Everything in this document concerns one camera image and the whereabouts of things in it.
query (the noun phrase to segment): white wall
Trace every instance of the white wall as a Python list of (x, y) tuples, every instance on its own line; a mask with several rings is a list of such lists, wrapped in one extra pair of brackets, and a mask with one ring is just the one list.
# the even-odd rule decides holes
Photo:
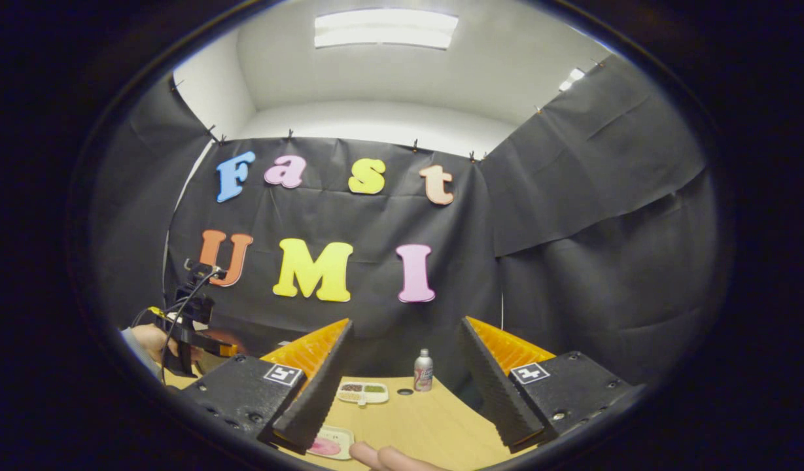
[(235, 139), (255, 113), (247, 91), (236, 43), (238, 29), (232, 30), (198, 51), (175, 68), (175, 84), (181, 98), (213, 135)]
[(328, 101), (260, 111), (238, 138), (339, 137), (413, 146), (480, 158), (515, 125), (446, 108), (384, 101)]

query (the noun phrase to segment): finger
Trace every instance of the finger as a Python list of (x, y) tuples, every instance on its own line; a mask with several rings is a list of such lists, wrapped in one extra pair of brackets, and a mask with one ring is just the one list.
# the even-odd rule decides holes
[(378, 450), (378, 461), (384, 469), (390, 471), (446, 471), (430, 462), (410, 458), (393, 447), (384, 447)]
[(172, 352), (172, 355), (178, 356), (178, 343), (175, 342), (175, 339), (169, 339), (169, 351)]
[(350, 456), (352, 458), (368, 465), (370, 469), (378, 469), (380, 471), (387, 471), (381, 461), (378, 460), (378, 452), (366, 444), (366, 442), (355, 442), (350, 446)]

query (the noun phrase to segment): foam letter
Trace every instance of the foam letter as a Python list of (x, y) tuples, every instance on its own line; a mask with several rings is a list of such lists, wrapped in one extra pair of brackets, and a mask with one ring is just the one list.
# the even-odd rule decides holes
[(245, 181), (247, 164), (255, 160), (256, 155), (253, 152), (244, 152), (242, 155), (225, 160), (216, 167), (222, 188), (221, 193), (216, 197), (217, 202), (222, 203), (242, 193), (242, 187), (238, 185), (237, 181)]
[(446, 193), (446, 185), (453, 178), (451, 173), (443, 173), (441, 165), (432, 165), (419, 170), (419, 176), (425, 177), (425, 194), (428, 199), (437, 205), (449, 205), (453, 201), (453, 194)]
[[(203, 234), (204, 246), (201, 248), (201, 257), (199, 262), (207, 265), (216, 265), (216, 256), (218, 255), (218, 248), (226, 239), (225, 233), (221, 230), (205, 230)], [(225, 275), (223, 280), (216, 280), (210, 278), (210, 283), (216, 286), (228, 287), (239, 281), (242, 275), (242, 267), (244, 266), (244, 256), (247, 252), (247, 246), (253, 243), (253, 238), (246, 234), (233, 234), (230, 241), (234, 244), (234, 253), (230, 256), (230, 268), (228, 274)]]
[(399, 293), (401, 302), (433, 301), (437, 294), (428, 287), (428, 266), (425, 257), (431, 253), (428, 245), (400, 245), (396, 253), (402, 257), (404, 270), (404, 289)]
[(387, 168), (378, 159), (362, 158), (352, 164), (352, 176), (349, 179), (352, 193), (377, 194), (384, 188), (382, 173)]
[(317, 281), (323, 278), (317, 297), (321, 301), (346, 302), (350, 300), (347, 291), (347, 259), (352, 253), (352, 245), (332, 242), (323, 249), (317, 262), (311, 259), (309, 247), (303, 239), (282, 239), (279, 246), (283, 250), (283, 266), (279, 272), (279, 283), (273, 286), (273, 293), (293, 298), (297, 296), (294, 276), (303, 296), (309, 298), (315, 291)]
[(273, 161), (276, 165), (265, 172), (265, 181), (285, 188), (297, 188), (303, 182), (300, 176), (306, 168), (306, 159), (298, 155), (284, 155)]

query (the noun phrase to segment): black fabric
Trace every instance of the black fabric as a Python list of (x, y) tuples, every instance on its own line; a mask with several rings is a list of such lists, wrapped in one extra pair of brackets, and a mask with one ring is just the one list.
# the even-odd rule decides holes
[(614, 56), (498, 146), (481, 168), (504, 329), (632, 384), (676, 366), (716, 313), (724, 241), (706, 149)]
[(90, 201), (90, 256), (101, 311), (118, 328), (162, 305), (166, 232), (184, 180), (210, 138), (171, 75), (153, 86), (109, 142)]
[[(253, 151), (255, 161), (242, 193), (217, 203), (217, 165)], [(302, 184), (284, 188), (264, 181), (264, 172), (282, 155), (306, 159)], [(387, 166), (379, 194), (354, 194), (348, 188), (351, 167), (360, 158)], [(455, 199), (435, 205), (425, 194), (419, 170), (441, 165), (453, 182)], [(356, 336), (348, 375), (406, 376), (420, 348), (429, 348), (435, 375), (465, 400), (471, 400), (470, 376), (458, 361), (456, 327), (470, 315), (500, 324), (500, 287), (491, 246), (488, 194), (483, 175), (468, 159), (441, 152), (384, 143), (341, 139), (251, 139), (213, 146), (190, 179), (169, 233), (167, 293), (183, 280), (184, 259), (197, 259), (204, 230), (221, 230), (226, 241), (217, 263), (229, 266), (230, 236), (252, 236), (242, 275), (230, 287), (206, 287), (216, 301), (211, 328), (241, 340), (252, 355), (266, 353), (279, 340), (293, 340), (342, 318), (354, 322)], [(303, 239), (314, 259), (331, 242), (351, 244), (347, 262), (348, 302), (325, 302), (316, 293), (286, 298), (273, 293), (283, 260), (279, 242)], [(402, 260), (396, 247), (424, 244), (431, 302), (404, 304)]]
[(704, 168), (682, 115), (610, 56), (489, 153), (495, 254), (571, 236), (682, 188)]

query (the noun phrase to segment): hand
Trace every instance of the hand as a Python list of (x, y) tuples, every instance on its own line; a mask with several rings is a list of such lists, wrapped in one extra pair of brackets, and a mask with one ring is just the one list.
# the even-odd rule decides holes
[(366, 442), (352, 444), (350, 456), (377, 471), (447, 471), (430, 462), (410, 458), (393, 447), (376, 451)]
[[(163, 343), (166, 342), (166, 332), (160, 330), (154, 324), (138, 325), (131, 328), (131, 333), (137, 339), (137, 342), (143, 347), (144, 351), (149, 353), (149, 356), (156, 362), (160, 363), (160, 350), (163, 349)], [(175, 339), (169, 339), (169, 351), (172, 355), (178, 356), (178, 343)], [(201, 351), (193, 347), (190, 350), (190, 357), (192, 361), (201, 360)]]

